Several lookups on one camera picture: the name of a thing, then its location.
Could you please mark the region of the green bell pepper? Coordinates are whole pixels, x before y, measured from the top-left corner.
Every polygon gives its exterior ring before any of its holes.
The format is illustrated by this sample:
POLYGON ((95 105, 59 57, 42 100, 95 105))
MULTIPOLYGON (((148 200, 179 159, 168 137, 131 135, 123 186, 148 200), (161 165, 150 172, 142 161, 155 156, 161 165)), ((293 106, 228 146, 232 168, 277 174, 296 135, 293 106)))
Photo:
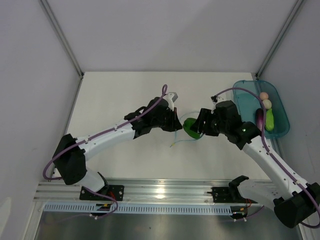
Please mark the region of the green bell pepper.
POLYGON ((196 122, 196 119, 193 117, 188 117, 184 122, 183 122, 183 130, 194 140, 199 140, 202 138, 202 134, 197 133, 193 130, 191 130, 192 125, 196 122))

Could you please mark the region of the clear zip top bag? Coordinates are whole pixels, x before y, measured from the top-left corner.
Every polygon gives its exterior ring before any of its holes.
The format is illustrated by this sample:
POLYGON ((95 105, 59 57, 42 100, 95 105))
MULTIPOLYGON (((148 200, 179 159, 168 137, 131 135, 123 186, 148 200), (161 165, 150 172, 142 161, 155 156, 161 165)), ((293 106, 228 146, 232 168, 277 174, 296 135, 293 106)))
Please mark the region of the clear zip top bag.
POLYGON ((188 138, 187 139, 178 139, 178 130, 176 130, 174 132, 173 142, 169 146, 170 148, 172 148, 173 146, 175 146, 178 143, 198 141, 204 136, 203 133, 196 133, 190 129, 191 125, 194 124, 196 121, 196 119, 191 117, 191 115, 195 115, 195 114, 199 114, 199 113, 200 113, 199 111, 190 111, 190 112, 184 113, 183 115, 181 115, 179 117, 179 121, 182 124, 183 132, 188 136, 188 138))

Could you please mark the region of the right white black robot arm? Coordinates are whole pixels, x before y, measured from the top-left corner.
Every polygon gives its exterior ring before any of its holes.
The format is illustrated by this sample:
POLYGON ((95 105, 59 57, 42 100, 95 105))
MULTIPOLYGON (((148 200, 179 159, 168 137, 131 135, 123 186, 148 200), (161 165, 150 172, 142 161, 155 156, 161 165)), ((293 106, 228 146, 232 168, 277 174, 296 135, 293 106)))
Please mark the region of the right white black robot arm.
POLYGON ((231 100, 217 103, 213 110, 202 108, 190 130, 212 137, 225 135, 229 142, 251 157, 276 186, 276 191, 272 192, 244 177, 228 189, 232 201, 253 200, 273 210, 280 222, 291 229, 320 211, 320 185, 307 182, 291 169, 267 145, 254 123, 242 121, 231 100))

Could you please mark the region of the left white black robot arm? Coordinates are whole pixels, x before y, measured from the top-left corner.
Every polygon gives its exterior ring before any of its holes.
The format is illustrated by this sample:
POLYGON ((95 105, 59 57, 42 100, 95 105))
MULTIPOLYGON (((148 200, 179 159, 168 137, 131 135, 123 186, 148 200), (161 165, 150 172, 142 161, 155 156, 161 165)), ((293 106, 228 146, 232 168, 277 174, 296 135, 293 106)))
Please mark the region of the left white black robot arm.
POLYGON ((159 128, 165 132, 182 129, 174 106, 178 95, 175 92, 163 98, 156 97, 148 106, 142 106, 127 114, 113 128, 94 135, 72 137, 64 135, 53 155, 53 164, 66 185, 79 184, 89 190, 97 200, 108 196, 107 181, 101 173, 89 169, 86 162, 108 147, 131 141, 159 128))

